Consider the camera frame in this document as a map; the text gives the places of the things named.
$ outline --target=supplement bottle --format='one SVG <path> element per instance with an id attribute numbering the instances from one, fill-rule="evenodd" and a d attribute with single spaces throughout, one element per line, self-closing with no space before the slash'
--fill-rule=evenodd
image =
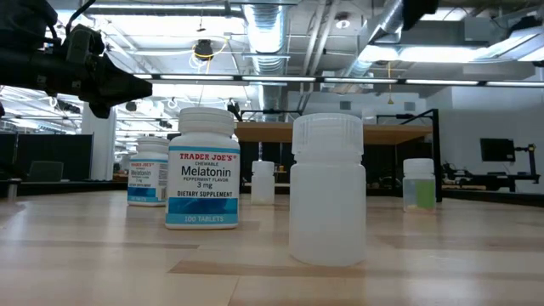
<path id="1" fill-rule="evenodd" d="M 168 152 L 166 226 L 171 230 L 233 229 L 238 225 L 240 146 L 226 110 L 190 107 L 179 113 L 181 136 Z"/>
<path id="2" fill-rule="evenodd" d="M 404 161 L 405 178 L 402 197 L 405 212 L 429 212 L 436 209 L 434 164 L 432 159 L 414 158 Z"/>
<path id="3" fill-rule="evenodd" d="M 342 114 L 293 125 L 289 251 L 307 264 L 349 266 L 365 258 L 363 125 Z"/>
<path id="4" fill-rule="evenodd" d="M 168 140 L 138 139 L 138 154 L 130 158 L 128 205 L 163 207 L 167 203 Z"/>
<path id="5" fill-rule="evenodd" d="M 254 161 L 252 171 L 252 204 L 274 205 L 274 163 Z"/>

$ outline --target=wooden tabletop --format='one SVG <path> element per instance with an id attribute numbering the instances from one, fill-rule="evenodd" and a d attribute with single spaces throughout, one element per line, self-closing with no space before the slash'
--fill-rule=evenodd
<path id="1" fill-rule="evenodd" d="M 315 267 L 289 256 L 288 197 L 242 197 L 233 230 L 172 231 L 164 207 L 126 192 L 0 201 L 2 306 L 542 305 L 544 210 L 445 200 L 404 214 L 370 197 L 367 260 Z"/>
<path id="2" fill-rule="evenodd" d="M 292 123 L 237 122 L 236 137 L 240 141 L 292 142 Z M 424 137 L 433 132 L 432 127 L 410 125 L 365 125 L 366 145 L 398 145 Z"/>

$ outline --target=wooden shelf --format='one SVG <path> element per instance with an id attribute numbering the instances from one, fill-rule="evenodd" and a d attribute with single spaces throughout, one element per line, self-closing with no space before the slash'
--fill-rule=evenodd
<path id="1" fill-rule="evenodd" d="M 366 145 L 398 145 L 433 132 L 432 127 L 406 125 L 364 126 Z M 292 123 L 237 122 L 236 137 L 250 142 L 292 142 Z"/>

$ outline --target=white label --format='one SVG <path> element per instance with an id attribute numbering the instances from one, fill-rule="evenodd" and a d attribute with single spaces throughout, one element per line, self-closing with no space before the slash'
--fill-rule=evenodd
<path id="1" fill-rule="evenodd" d="M 164 202 L 167 196 L 168 161 L 135 159 L 130 161 L 128 200 Z"/>
<path id="2" fill-rule="evenodd" d="M 171 146 L 167 224 L 237 224 L 240 150 Z"/>

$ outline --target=monitor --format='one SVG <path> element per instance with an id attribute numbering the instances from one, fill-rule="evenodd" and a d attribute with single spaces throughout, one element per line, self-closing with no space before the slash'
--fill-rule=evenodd
<path id="1" fill-rule="evenodd" d="M 515 162 L 512 139 L 480 139 L 482 162 Z"/>

